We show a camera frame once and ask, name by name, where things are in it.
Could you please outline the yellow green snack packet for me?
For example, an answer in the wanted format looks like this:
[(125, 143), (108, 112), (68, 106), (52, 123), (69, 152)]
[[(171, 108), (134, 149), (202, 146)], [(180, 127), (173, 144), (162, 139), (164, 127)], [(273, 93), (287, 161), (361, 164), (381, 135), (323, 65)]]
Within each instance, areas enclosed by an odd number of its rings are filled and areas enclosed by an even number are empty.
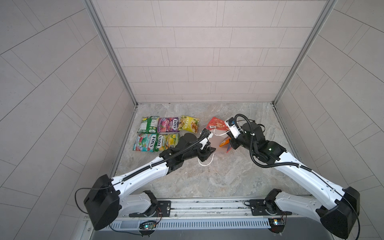
[(179, 120), (179, 131), (188, 131), (194, 134), (198, 133), (199, 130), (199, 118), (193, 118), (189, 116), (181, 116)]

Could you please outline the lime yellow snack packet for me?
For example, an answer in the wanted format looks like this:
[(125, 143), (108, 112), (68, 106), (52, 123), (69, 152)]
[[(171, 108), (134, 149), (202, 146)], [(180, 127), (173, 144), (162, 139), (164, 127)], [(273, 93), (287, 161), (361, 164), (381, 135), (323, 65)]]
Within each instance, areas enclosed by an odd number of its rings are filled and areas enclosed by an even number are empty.
[(157, 151), (165, 151), (168, 148), (174, 148), (179, 143), (180, 135), (176, 134), (165, 134), (158, 135), (158, 140), (156, 143)]

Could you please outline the red paper gift bag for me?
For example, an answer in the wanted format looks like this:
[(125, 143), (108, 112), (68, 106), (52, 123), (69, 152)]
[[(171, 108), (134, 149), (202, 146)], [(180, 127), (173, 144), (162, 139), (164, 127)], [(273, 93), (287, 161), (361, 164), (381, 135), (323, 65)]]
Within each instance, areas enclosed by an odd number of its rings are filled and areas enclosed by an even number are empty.
[(210, 130), (211, 133), (213, 133), (212, 138), (210, 139), (211, 147), (216, 148), (216, 151), (208, 158), (208, 163), (204, 164), (199, 160), (199, 164), (203, 167), (209, 166), (214, 157), (215, 154), (218, 155), (223, 155), (227, 154), (231, 149), (231, 145), (227, 145), (224, 148), (220, 148), (219, 144), (226, 139), (227, 137), (230, 137), (228, 134), (230, 133), (229, 128), (226, 126), (225, 121), (220, 120), (216, 117), (213, 117), (209, 123), (207, 124), (206, 129)]

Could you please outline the purple snack packet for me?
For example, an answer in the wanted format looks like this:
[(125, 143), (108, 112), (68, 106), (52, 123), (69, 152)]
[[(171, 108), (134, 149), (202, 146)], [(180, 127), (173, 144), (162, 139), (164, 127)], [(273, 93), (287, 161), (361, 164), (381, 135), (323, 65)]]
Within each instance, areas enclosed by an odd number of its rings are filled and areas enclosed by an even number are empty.
[(179, 118), (160, 118), (158, 124), (158, 133), (176, 133), (179, 132)]

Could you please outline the teal snack packet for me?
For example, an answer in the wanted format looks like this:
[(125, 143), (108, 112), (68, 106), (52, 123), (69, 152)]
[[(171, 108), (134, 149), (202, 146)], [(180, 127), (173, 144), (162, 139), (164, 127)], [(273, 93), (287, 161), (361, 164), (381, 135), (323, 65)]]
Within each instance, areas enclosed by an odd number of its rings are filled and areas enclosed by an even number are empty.
[(139, 152), (156, 152), (158, 134), (138, 134), (133, 150)]

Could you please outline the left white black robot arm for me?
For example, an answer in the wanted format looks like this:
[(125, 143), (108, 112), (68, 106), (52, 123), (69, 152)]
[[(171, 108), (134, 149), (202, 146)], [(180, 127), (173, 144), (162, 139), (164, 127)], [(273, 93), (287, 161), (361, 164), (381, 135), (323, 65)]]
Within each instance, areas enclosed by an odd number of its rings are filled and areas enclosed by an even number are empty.
[(151, 191), (135, 195), (134, 191), (153, 180), (179, 169), (185, 160), (207, 160), (215, 148), (210, 145), (213, 133), (204, 129), (200, 137), (193, 134), (182, 136), (174, 148), (168, 148), (149, 163), (121, 176), (99, 177), (83, 203), (94, 230), (109, 226), (118, 216), (130, 214), (151, 215), (156, 211), (158, 200)]

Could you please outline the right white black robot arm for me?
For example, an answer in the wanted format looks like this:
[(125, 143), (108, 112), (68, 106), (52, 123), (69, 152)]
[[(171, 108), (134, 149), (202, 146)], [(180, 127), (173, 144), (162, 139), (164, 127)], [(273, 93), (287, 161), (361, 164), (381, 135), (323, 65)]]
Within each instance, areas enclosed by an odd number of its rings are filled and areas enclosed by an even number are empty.
[(225, 124), (234, 150), (238, 147), (247, 149), (255, 165), (284, 173), (312, 195), (310, 199), (273, 189), (264, 200), (268, 214), (299, 214), (321, 223), (340, 239), (349, 237), (354, 225), (360, 223), (360, 193), (357, 190), (327, 180), (278, 143), (266, 140), (261, 124), (246, 120), (240, 127), (235, 118), (226, 120)]

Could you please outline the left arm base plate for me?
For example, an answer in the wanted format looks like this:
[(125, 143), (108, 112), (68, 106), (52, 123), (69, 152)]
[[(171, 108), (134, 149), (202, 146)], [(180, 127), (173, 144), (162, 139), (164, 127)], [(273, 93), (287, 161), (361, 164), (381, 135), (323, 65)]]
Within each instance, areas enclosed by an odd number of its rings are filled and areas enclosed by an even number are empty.
[(152, 204), (144, 213), (129, 214), (130, 218), (154, 218), (169, 217), (171, 211), (171, 201), (158, 201), (156, 205)]

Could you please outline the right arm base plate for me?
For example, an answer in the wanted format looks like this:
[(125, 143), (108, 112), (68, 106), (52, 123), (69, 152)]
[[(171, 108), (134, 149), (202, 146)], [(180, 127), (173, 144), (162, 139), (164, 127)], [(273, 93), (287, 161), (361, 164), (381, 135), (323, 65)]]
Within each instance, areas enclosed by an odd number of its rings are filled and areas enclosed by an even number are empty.
[(292, 212), (283, 212), (274, 201), (264, 199), (249, 200), (249, 207), (253, 216), (282, 217), (292, 215)]

